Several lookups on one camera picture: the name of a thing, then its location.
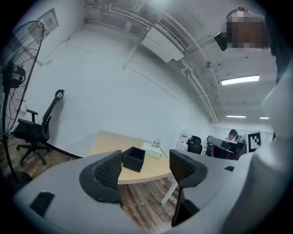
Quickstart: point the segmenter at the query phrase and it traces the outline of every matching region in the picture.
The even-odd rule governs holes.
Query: tissue box
[[[151,156],[156,159],[159,159],[162,154],[159,147],[153,147],[152,144],[150,144],[150,143],[142,144],[141,149],[146,152],[146,155]]]
[[[136,147],[131,147],[123,155],[123,167],[140,172],[145,161],[145,151]]]

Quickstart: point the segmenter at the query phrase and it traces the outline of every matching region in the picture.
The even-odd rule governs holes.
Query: black office chair
[[[19,144],[16,147],[17,150],[19,150],[20,147],[28,149],[19,162],[21,166],[23,166],[24,159],[31,152],[35,152],[40,157],[43,165],[47,164],[45,159],[38,152],[38,149],[46,149],[47,151],[49,151],[49,147],[38,146],[38,142],[45,143],[48,141],[50,137],[50,134],[49,134],[49,122],[51,120],[50,114],[55,104],[62,99],[63,95],[64,95],[64,90],[58,90],[55,93],[54,100],[52,101],[50,107],[48,108],[48,110],[43,116],[42,125],[35,123],[35,115],[38,115],[38,113],[31,110],[27,110],[27,112],[32,114],[32,122],[24,120],[24,119],[18,119],[19,124],[14,130],[13,135],[16,138],[24,139],[26,142],[30,143],[30,144]]]
[[[188,152],[192,152],[194,154],[201,154],[202,151],[202,145],[201,145],[201,139],[196,136],[192,136],[191,140],[188,141]]]

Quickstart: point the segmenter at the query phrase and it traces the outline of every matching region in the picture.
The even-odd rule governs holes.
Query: ceiling light
[[[244,115],[227,115],[227,118],[245,118]]]
[[[237,77],[237,78],[222,80],[222,85],[231,85],[231,84],[237,84],[237,83],[258,81],[259,78],[260,78],[259,75]]]

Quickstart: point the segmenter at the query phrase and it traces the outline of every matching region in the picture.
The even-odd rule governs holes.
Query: person
[[[221,32],[218,37],[215,36],[215,40],[223,51],[228,47],[270,48],[271,54],[276,57],[277,83],[288,67],[292,55],[290,47],[270,15],[260,16],[249,11],[245,6],[239,6],[227,15]]]
[[[228,135],[228,138],[226,138],[229,141],[233,141],[233,139],[238,135],[238,132],[235,129],[232,129]]]

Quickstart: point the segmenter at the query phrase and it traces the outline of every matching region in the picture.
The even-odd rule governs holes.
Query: desk
[[[144,142],[148,141],[106,131],[99,131],[97,139],[88,156],[116,151],[119,149],[123,152],[132,146],[140,148]],[[165,154],[167,157],[162,153],[160,159],[146,155],[140,173],[122,167],[122,171],[118,178],[118,184],[142,183],[171,176],[172,172],[169,167],[169,153],[165,152]]]

